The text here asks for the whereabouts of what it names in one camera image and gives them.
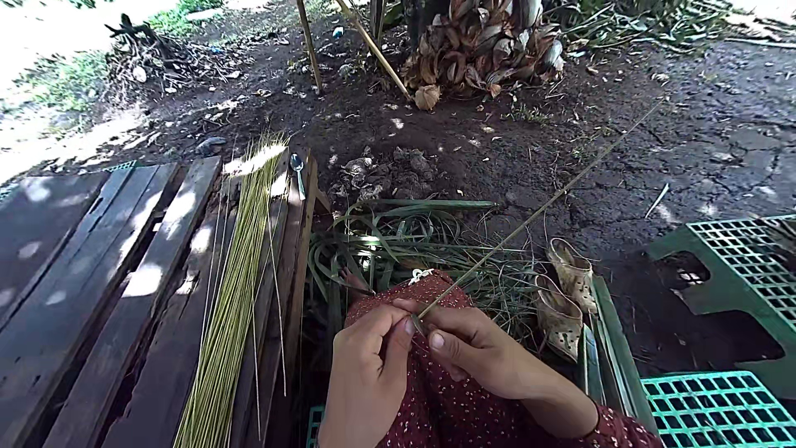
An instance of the plastic grid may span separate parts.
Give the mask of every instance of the plastic grid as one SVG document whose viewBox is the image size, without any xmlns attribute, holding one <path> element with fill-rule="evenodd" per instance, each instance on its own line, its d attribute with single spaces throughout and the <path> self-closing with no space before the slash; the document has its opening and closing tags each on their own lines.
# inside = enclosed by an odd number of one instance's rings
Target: plastic grid
<svg viewBox="0 0 796 448">
<path fill-rule="evenodd" d="M 109 173 L 112 173 L 113 171 L 116 170 L 126 170 L 127 168 L 135 168 L 137 164 L 138 160 L 131 160 L 129 162 L 120 163 L 119 165 L 114 165 L 113 167 L 103 168 L 100 171 L 107 171 Z"/>
<path fill-rule="evenodd" d="M 689 229 L 754 289 L 796 331 L 796 277 L 772 257 L 762 253 L 773 246 L 766 225 L 796 215 L 761 219 L 694 222 Z"/>
<path fill-rule="evenodd" d="M 667 448 L 796 447 L 796 420 L 749 371 L 644 378 Z"/>
<path fill-rule="evenodd" d="M 318 431 L 325 409 L 324 406 L 310 408 L 310 421 L 306 425 L 306 448 L 318 448 Z"/>
</svg>

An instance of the soil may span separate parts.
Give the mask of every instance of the soil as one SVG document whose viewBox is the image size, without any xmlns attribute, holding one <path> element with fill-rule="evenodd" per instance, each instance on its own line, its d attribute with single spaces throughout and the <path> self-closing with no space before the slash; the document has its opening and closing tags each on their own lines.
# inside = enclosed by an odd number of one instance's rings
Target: soil
<svg viewBox="0 0 796 448">
<path fill-rule="evenodd" d="M 293 7 L 284 0 L 274 4 L 276 11 L 267 14 Z M 332 38 L 335 26 L 345 26 L 343 37 Z M 669 289 L 666 269 L 650 264 L 643 250 L 683 222 L 794 213 L 792 51 L 717 42 L 684 56 L 634 46 L 569 57 L 561 82 L 515 88 L 495 100 L 443 93 L 428 113 L 409 104 L 365 57 L 356 30 L 338 15 L 312 24 L 318 61 L 326 67 L 325 94 L 317 97 L 300 29 L 291 26 L 279 34 L 289 45 L 277 38 L 257 42 L 244 75 L 216 83 L 214 92 L 205 86 L 161 99 L 152 85 L 156 93 L 146 107 L 148 122 L 136 132 L 161 134 L 149 146 L 144 139 L 126 151 L 121 147 L 129 140 L 100 148 L 97 157 L 105 161 L 98 166 L 131 159 L 187 161 L 216 153 L 229 159 L 264 130 L 284 131 L 291 146 L 311 149 L 319 161 L 320 185 L 339 210 L 355 202 L 360 191 L 348 187 L 340 196 L 335 194 L 339 187 L 332 187 L 350 179 L 341 170 L 369 147 L 376 164 L 399 168 L 388 176 L 381 197 L 492 200 L 501 208 L 489 227 L 508 233 L 601 148 L 618 142 L 532 224 L 533 243 L 541 248 L 548 238 L 562 236 L 595 260 L 642 376 L 732 369 L 740 360 L 781 353 L 742 313 L 692 315 Z M 388 32 L 386 53 L 394 67 L 406 56 L 407 39 L 401 29 Z M 338 73 L 344 64 L 353 66 L 347 77 Z M 522 105 L 538 109 L 533 120 L 516 112 Z M 217 112 L 224 115 L 213 119 Z M 227 143 L 198 151 L 209 137 L 224 137 Z M 421 151 L 424 162 L 407 165 L 401 155 L 396 161 L 397 148 Z M 52 169 L 42 164 L 24 175 Z M 64 173 L 81 169 L 84 163 L 57 167 Z M 667 184 L 669 192 L 645 218 Z"/>
</svg>

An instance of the metal spoon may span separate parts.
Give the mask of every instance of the metal spoon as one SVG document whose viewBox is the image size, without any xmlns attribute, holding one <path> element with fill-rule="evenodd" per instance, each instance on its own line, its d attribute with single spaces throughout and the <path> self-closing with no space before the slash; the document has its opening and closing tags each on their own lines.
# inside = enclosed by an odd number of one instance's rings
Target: metal spoon
<svg viewBox="0 0 796 448">
<path fill-rule="evenodd" d="M 304 200 L 306 194 L 304 192 L 304 182 L 301 180 L 301 170 L 304 169 L 304 161 L 295 152 L 291 154 L 291 169 L 296 172 L 296 177 L 298 178 L 298 198 Z"/>
</svg>

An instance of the wooden plank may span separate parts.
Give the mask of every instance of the wooden plank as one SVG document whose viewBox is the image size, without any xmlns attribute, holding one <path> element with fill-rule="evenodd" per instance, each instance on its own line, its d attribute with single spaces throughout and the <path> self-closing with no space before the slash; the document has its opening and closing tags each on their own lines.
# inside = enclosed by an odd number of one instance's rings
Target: wooden plank
<svg viewBox="0 0 796 448">
<path fill-rule="evenodd" d="M 104 448 L 171 447 L 174 443 L 196 374 L 207 300 L 216 296 L 220 266 L 235 228 L 235 211 L 220 221 L 219 213 L 226 214 L 226 206 L 205 216 L 193 236 L 182 272 L 176 274 L 181 285 L 166 302 L 131 399 L 111 424 Z"/>
<path fill-rule="evenodd" d="M 191 166 L 130 283 L 103 326 L 47 437 L 45 448 L 96 445 L 124 374 L 150 328 L 159 299 L 204 211 L 219 166 L 219 157 L 197 160 Z"/>
<path fill-rule="evenodd" d="M 282 157 L 280 165 L 277 168 L 278 175 L 287 176 L 290 172 L 287 170 L 287 152 Z M 270 233 L 274 238 L 274 256 L 273 259 L 279 260 L 279 255 L 283 245 L 283 232 L 285 229 L 285 220 L 287 218 L 288 206 L 283 199 L 275 199 L 271 204 L 271 224 L 272 228 Z M 271 256 L 267 250 L 268 241 L 264 243 L 262 250 L 263 259 L 260 261 L 264 265 L 263 280 L 259 287 L 259 294 L 254 308 L 254 321 L 255 330 L 254 334 L 250 331 L 246 335 L 246 346 L 244 348 L 244 358 L 240 365 L 240 374 L 238 375 L 238 384 L 235 390 L 235 401 L 232 409 L 232 425 L 230 430 L 230 446 L 241 446 L 245 440 L 246 430 L 250 422 L 250 412 L 252 410 L 252 402 L 256 398 L 254 393 L 256 385 L 254 383 L 256 365 L 259 362 L 254 358 L 254 345 L 256 344 L 257 356 L 262 359 L 263 353 L 259 348 L 263 346 L 265 339 L 265 324 L 267 322 L 268 312 L 271 307 L 271 296 L 274 291 L 274 274 L 271 264 Z"/>
<path fill-rule="evenodd" d="M 175 166 L 111 175 L 41 283 L 0 332 L 0 446 L 21 446 L 119 283 Z"/>
<path fill-rule="evenodd" d="M 0 328 L 52 264 L 107 173 L 29 177 L 0 206 Z"/>
<path fill-rule="evenodd" d="M 310 235 L 312 234 L 312 223 L 314 216 L 315 195 L 318 191 L 318 164 L 315 160 L 307 156 L 306 182 L 308 186 L 306 201 L 304 204 L 304 216 L 302 219 L 301 233 L 298 237 L 298 254 L 295 259 L 295 273 L 293 276 L 293 287 L 290 299 L 288 300 L 287 318 L 285 320 L 284 332 L 284 363 L 285 378 L 287 379 L 287 396 L 279 393 L 279 378 L 276 378 L 275 393 L 271 400 L 270 418 L 268 419 L 268 430 L 266 441 L 270 447 L 293 446 L 291 435 L 295 420 L 305 418 L 304 415 L 296 415 L 292 409 L 294 400 L 293 382 L 300 380 L 295 377 L 295 365 L 297 362 L 299 339 L 301 338 L 301 326 L 304 313 L 304 283 L 306 280 L 306 258 L 310 252 Z"/>
<path fill-rule="evenodd" d="M 291 295 L 293 286 L 293 273 L 295 272 L 296 256 L 299 251 L 299 236 L 302 229 L 302 219 L 304 217 L 304 206 L 306 201 L 299 199 L 299 189 L 297 182 L 291 182 L 290 190 L 287 194 L 288 211 L 287 221 L 285 222 L 282 252 L 279 256 L 277 266 L 277 291 L 279 301 L 276 297 L 272 299 L 271 310 L 268 314 L 267 327 L 265 329 L 266 340 L 260 345 L 263 353 L 259 364 L 259 400 L 254 406 L 259 406 L 259 412 L 252 412 L 253 423 L 250 423 L 248 440 L 246 446 L 263 446 L 265 443 L 265 433 L 268 428 L 268 417 L 271 409 L 271 398 L 273 394 L 284 395 L 284 384 L 276 384 L 276 378 L 281 371 L 279 360 L 282 355 L 283 326 L 286 322 L 288 297 Z"/>
</svg>

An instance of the beige shoe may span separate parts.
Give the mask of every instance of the beige shoe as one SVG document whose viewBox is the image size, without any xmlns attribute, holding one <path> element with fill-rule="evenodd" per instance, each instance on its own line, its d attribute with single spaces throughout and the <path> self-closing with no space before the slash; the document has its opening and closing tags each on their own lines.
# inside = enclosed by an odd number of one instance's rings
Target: beige shoe
<svg viewBox="0 0 796 448">
<path fill-rule="evenodd" d="M 594 272 L 591 270 L 591 262 L 561 238 L 550 240 L 547 256 L 556 268 L 564 293 L 569 295 L 583 312 L 596 314 L 597 303 L 592 292 L 594 287 L 591 279 Z"/>
<path fill-rule="evenodd" d="M 539 297 L 537 310 L 545 343 L 565 359 L 577 362 L 583 313 L 550 277 L 537 275 L 533 284 L 539 288 L 536 291 Z"/>
</svg>

